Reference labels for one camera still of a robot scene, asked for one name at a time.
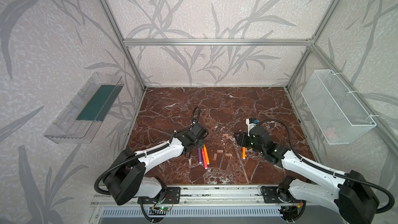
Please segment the orange highlighter pen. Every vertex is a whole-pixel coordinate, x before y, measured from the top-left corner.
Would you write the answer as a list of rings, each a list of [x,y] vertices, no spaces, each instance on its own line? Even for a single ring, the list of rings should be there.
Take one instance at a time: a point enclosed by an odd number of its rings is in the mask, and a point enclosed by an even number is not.
[[[246,147],[242,147],[242,159],[246,160]]]
[[[209,156],[208,156],[208,152],[207,152],[207,148],[205,145],[203,145],[203,149],[204,149],[204,153],[205,153],[205,159],[206,159],[206,164],[209,165],[210,161],[209,161]]]

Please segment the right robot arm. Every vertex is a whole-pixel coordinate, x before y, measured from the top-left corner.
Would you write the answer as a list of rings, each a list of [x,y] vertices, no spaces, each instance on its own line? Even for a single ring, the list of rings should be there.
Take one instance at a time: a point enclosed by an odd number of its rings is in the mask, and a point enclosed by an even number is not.
[[[298,154],[293,147],[272,141],[267,130],[258,125],[249,132],[234,134],[237,144],[258,152],[269,163],[294,172],[310,182],[287,178],[279,193],[328,208],[341,215],[349,224],[370,224],[376,214],[394,207],[395,199],[388,190],[367,182],[362,174],[323,166]]]

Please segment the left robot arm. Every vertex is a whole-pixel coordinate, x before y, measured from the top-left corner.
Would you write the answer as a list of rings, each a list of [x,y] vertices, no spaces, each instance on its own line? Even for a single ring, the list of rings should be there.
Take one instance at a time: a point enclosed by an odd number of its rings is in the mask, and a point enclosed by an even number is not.
[[[167,196],[167,186],[156,177],[146,174],[158,165],[202,148],[208,130],[198,122],[174,132],[170,139],[149,149],[122,151],[113,164],[94,182],[94,190],[112,196],[117,205],[124,205],[132,198],[144,198],[161,202]]]

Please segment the purple highlighter pen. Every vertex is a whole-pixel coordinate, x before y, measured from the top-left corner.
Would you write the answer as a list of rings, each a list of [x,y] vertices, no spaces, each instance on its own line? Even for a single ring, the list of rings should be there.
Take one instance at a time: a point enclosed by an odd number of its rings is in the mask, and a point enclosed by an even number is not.
[[[198,159],[199,159],[199,164],[203,163],[203,157],[202,157],[202,149],[198,148]]]

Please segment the pink highlighter pen near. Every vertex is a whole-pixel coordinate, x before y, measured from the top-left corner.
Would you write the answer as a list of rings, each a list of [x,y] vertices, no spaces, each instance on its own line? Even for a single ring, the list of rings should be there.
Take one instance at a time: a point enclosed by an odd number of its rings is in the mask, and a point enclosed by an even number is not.
[[[204,149],[203,149],[203,148],[201,148],[201,153],[202,153],[204,168],[205,168],[205,170],[207,170],[207,169],[208,169],[207,159],[206,159],[206,155],[205,155],[205,152],[204,152]]]

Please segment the green circuit board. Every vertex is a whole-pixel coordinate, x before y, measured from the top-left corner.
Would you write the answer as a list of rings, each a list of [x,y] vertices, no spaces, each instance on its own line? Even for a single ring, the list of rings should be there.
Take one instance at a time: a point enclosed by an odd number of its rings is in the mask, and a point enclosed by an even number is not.
[[[172,206],[161,206],[161,207],[152,207],[149,210],[150,215],[154,216],[165,216],[173,210]]]

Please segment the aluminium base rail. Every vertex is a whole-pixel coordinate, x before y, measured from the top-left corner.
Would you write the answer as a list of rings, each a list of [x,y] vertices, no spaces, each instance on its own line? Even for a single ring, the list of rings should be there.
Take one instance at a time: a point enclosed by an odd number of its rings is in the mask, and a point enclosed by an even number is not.
[[[303,183],[294,180],[289,188],[294,197],[292,203],[277,202],[275,200],[264,201],[260,192],[261,187],[265,186],[268,190],[276,189],[277,185],[178,185],[169,188],[176,188],[178,199],[172,203],[163,205],[176,206],[283,206],[298,205],[302,200],[309,204],[331,207],[336,209],[336,202],[339,192],[324,189],[318,185]]]

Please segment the clear plastic wall bin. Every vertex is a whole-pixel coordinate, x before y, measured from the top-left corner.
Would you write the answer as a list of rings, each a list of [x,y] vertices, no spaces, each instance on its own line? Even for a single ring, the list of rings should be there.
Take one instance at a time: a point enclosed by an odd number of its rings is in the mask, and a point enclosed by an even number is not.
[[[90,144],[123,86],[122,76],[93,73],[44,137],[56,144]]]

